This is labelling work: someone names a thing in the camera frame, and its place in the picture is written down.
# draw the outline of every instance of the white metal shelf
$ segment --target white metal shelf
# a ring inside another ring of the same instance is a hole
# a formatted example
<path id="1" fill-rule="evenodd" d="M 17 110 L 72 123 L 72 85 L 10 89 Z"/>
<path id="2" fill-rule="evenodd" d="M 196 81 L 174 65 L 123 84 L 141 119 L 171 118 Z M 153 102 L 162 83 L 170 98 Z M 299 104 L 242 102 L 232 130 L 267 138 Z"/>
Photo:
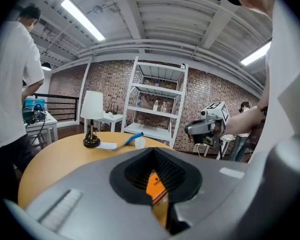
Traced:
<path id="1" fill-rule="evenodd" d="M 138 62 L 137 65 L 144 77 L 166 81 L 177 82 L 186 72 L 185 69 L 161 64 Z"/>
<path id="2" fill-rule="evenodd" d="M 142 107 L 137 107 L 137 106 L 128 106 L 127 109 L 144 112 L 144 113 L 148 113 L 148 114 L 153 114 L 153 115 L 157 115 L 157 116 L 162 116 L 162 117 L 166 117 L 166 118 L 178 118 L 178 115 L 176 115 L 176 114 L 153 111 L 152 109 L 147 109 L 147 108 L 142 108 Z"/>
<path id="3" fill-rule="evenodd" d="M 165 96 L 168 98 L 175 98 L 178 95 L 182 95 L 182 91 L 162 88 L 153 85 L 141 84 L 141 83 L 132 83 L 131 86 L 137 88 L 142 93 L 148 93 L 153 95 Z"/>
<path id="4" fill-rule="evenodd" d="M 171 134 L 167 129 L 148 126 L 136 122 L 125 127 L 124 132 L 130 134 L 138 134 L 142 132 L 145 137 L 149 137 L 157 140 L 163 140 L 167 142 L 170 142 L 172 140 Z"/>

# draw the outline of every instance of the robotic arm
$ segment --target robotic arm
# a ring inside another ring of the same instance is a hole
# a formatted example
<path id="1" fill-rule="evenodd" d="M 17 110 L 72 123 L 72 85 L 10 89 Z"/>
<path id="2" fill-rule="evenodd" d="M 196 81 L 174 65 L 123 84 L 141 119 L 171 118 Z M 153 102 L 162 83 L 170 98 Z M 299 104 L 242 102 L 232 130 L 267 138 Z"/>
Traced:
<path id="1" fill-rule="evenodd" d="M 229 112 L 224 101 L 214 102 L 201 111 L 201 119 L 189 123 L 184 131 L 194 144 L 207 144 L 218 148 L 220 137 L 226 131 Z"/>

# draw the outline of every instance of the white cup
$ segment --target white cup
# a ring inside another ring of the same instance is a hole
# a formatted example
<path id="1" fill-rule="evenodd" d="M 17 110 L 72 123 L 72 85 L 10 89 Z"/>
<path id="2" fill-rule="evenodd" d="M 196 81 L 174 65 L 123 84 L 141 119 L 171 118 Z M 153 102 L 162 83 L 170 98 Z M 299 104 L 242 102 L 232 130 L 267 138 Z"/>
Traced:
<path id="1" fill-rule="evenodd" d="M 145 138 L 136 138 L 134 140 L 134 146 L 135 146 L 135 149 L 136 150 L 139 150 L 139 149 L 143 149 L 146 145 L 146 139 Z"/>

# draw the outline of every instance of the person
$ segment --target person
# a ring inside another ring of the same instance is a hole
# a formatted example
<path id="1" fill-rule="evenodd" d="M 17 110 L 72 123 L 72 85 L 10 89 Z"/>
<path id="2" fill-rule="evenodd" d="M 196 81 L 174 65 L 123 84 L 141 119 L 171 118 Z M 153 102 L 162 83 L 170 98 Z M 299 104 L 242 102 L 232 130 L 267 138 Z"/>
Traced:
<path id="1" fill-rule="evenodd" d="M 245 113 L 249 109 L 250 109 L 250 104 L 248 101 L 245 101 L 241 103 L 239 112 Z M 229 161 L 240 162 L 242 160 L 247 150 L 247 147 L 245 145 L 248 137 L 249 137 L 249 133 L 238 134 L 238 136 L 235 138 L 234 145 L 229 156 Z"/>
<path id="2" fill-rule="evenodd" d="M 24 172 L 33 158 L 22 105 L 44 81 L 40 53 L 30 35 L 40 15 L 40 9 L 31 4 L 17 21 L 4 22 L 0 29 L 0 197 L 15 202 L 18 179 L 14 165 Z"/>
<path id="3" fill-rule="evenodd" d="M 254 156 L 258 152 L 269 152 L 279 141 L 300 134 L 300 22 L 283 0 L 229 0 L 236 4 L 234 1 L 272 21 L 266 84 L 261 99 L 257 106 L 231 117 L 224 132 L 249 133 L 265 120 Z"/>

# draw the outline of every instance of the white table lamp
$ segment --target white table lamp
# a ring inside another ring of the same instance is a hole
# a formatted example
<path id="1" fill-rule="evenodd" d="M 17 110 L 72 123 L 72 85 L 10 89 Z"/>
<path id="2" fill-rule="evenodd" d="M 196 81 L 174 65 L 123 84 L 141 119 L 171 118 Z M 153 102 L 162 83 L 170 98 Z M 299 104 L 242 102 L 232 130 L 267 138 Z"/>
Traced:
<path id="1" fill-rule="evenodd" d="M 86 132 L 83 145 L 87 148 L 95 148 L 100 145 L 100 139 L 94 134 L 94 120 L 104 117 L 104 94 L 87 90 L 83 100 L 81 115 L 84 119 L 90 119 L 90 130 Z"/>

